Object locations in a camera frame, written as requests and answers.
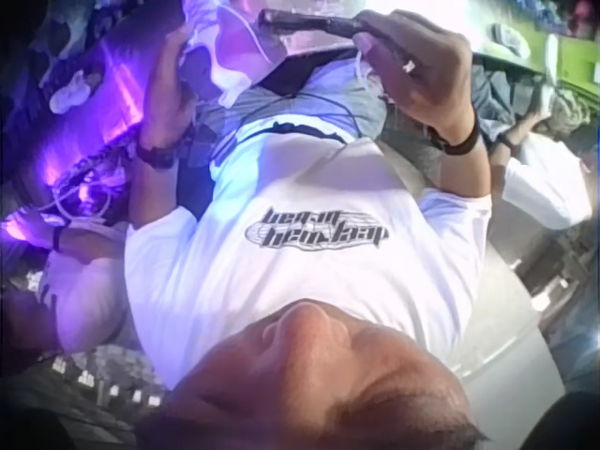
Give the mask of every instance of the hand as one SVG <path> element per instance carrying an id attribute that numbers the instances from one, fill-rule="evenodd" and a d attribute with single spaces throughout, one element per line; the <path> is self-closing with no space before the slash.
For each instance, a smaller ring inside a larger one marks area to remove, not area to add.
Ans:
<path id="1" fill-rule="evenodd" d="M 357 19 L 387 38 L 361 33 L 354 42 L 397 106 L 412 119 L 434 127 L 451 145 L 465 142 L 475 123 L 473 55 L 465 37 L 406 11 L 389 16 L 363 11 Z M 407 73 L 404 67 L 410 61 L 415 68 Z"/>
<path id="2" fill-rule="evenodd" d="M 13 219 L 19 231 L 32 246 L 52 248 L 54 227 L 44 221 L 37 209 L 24 207 L 14 214 Z"/>
<path id="3" fill-rule="evenodd" d="M 191 31 L 192 28 L 185 24 L 165 37 L 150 76 L 140 133 L 140 144 L 147 150 L 173 145 L 191 123 L 196 96 L 177 75 L 179 55 Z"/>

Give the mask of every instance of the wrist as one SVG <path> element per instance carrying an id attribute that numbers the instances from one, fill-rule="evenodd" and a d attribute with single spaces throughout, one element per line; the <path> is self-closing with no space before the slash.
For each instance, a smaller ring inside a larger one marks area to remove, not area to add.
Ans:
<path id="1" fill-rule="evenodd" d="M 535 127 L 543 119 L 542 114 L 540 114 L 539 112 L 527 112 L 525 114 L 524 120 L 528 122 L 531 125 L 531 127 Z"/>
<path id="2" fill-rule="evenodd" d="M 145 150 L 167 149 L 178 141 L 167 133 L 156 131 L 155 127 L 142 123 L 138 144 Z"/>
<path id="3" fill-rule="evenodd" d="M 469 108 L 457 115 L 457 120 L 437 129 L 440 136 L 450 145 L 456 146 L 469 139 L 475 127 L 475 109 L 469 104 Z"/>

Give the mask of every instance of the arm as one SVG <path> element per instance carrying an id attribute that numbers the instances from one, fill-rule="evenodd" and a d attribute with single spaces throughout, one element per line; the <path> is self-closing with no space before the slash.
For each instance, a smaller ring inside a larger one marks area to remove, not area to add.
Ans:
<path id="1" fill-rule="evenodd" d="M 166 36 L 144 98 L 139 146 L 168 150 L 181 139 L 191 122 L 196 98 L 179 82 L 177 61 L 191 30 L 184 25 Z M 138 157 L 133 162 L 129 213 L 135 230 L 168 216 L 177 206 L 177 169 L 158 169 Z"/>
<path id="2" fill-rule="evenodd" d="M 475 113 L 470 90 L 473 54 L 467 40 L 408 12 L 382 16 L 364 11 L 358 18 L 367 29 L 388 36 L 381 40 L 359 34 L 354 41 L 396 105 L 411 118 L 435 128 L 450 145 L 468 141 Z M 406 69 L 407 61 L 415 63 L 411 71 Z M 441 188 L 464 198 L 486 197 L 491 182 L 482 140 L 470 150 L 464 156 L 443 156 Z"/>
<path id="3" fill-rule="evenodd" d="M 27 241 L 39 248 L 53 248 L 54 226 L 47 224 L 38 210 L 24 208 L 15 214 L 15 222 Z M 89 230 L 66 228 L 61 232 L 59 247 L 62 253 L 83 264 L 99 258 L 121 259 L 125 243 L 114 241 Z"/>
<path id="4" fill-rule="evenodd" d="M 134 159 L 129 218 L 135 230 L 168 216 L 177 207 L 177 168 L 175 163 L 170 169 L 158 170 Z"/>
<path id="5" fill-rule="evenodd" d="M 514 146 L 521 145 L 529 133 L 540 122 L 540 116 L 535 112 L 529 112 L 523 119 L 519 120 L 513 127 L 504 132 L 506 139 Z M 489 157 L 491 165 L 492 186 L 496 192 L 504 189 L 506 166 L 510 158 L 516 158 L 514 152 L 502 142 L 496 141 Z"/>
<path id="6" fill-rule="evenodd" d="M 52 237 L 46 242 L 52 248 Z M 60 235 L 60 251 L 83 264 L 99 258 L 122 259 L 125 243 L 116 242 L 97 232 L 67 228 Z"/>

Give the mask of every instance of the hair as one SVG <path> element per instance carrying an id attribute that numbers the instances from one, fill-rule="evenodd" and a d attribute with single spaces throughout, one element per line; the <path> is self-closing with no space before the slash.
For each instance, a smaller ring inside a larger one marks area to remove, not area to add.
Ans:
<path id="1" fill-rule="evenodd" d="M 260 432 L 240 432 L 213 425 L 169 417 L 162 413 L 144 419 L 135 427 L 140 450 L 211 450 L 237 449 L 239 444 L 256 443 L 263 448 Z M 477 450 L 488 438 L 471 422 L 465 420 L 443 430 L 412 430 L 393 436 L 339 438 L 319 436 L 312 441 L 307 437 L 286 436 L 283 448 L 327 450 Z"/>

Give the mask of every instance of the gray shorts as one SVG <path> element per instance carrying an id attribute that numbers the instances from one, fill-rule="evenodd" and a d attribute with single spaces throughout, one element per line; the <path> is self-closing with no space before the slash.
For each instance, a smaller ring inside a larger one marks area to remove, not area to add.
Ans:
<path id="1" fill-rule="evenodd" d="M 361 63 L 366 74 L 369 65 Z M 383 130 L 387 108 L 381 83 L 357 76 L 355 58 L 333 61 L 314 70 L 302 91 L 296 96 L 281 97 L 260 86 L 247 90 L 226 110 L 213 102 L 199 103 L 196 124 L 204 124 L 217 134 L 217 141 L 207 145 L 200 133 L 189 149 L 190 167 L 201 167 L 212 160 L 212 152 L 226 140 L 231 153 L 236 139 L 232 133 L 244 125 L 281 114 L 316 116 L 350 133 L 355 138 L 377 139 Z"/>

